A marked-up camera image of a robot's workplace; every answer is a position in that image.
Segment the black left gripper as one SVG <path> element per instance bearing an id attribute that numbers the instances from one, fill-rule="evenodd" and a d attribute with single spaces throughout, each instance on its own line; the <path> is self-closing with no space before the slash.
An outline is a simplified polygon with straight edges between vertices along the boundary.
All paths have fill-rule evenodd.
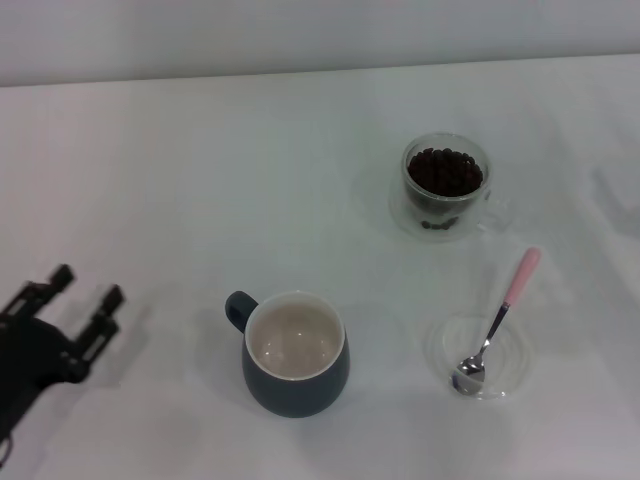
<path id="1" fill-rule="evenodd" d="M 64 292 L 75 276 L 60 264 L 45 282 L 26 282 L 1 310 L 3 317 L 33 317 Z M 1 332 L 1 438 L 7 439 L 39 396 L 58 383 L 80 383 L 83 373 L 119 332 L 115 314 L 124 303 L 117 284 L 101 298 L 88 323 L 70 341 L 37 318 L 8 323 Z"/>

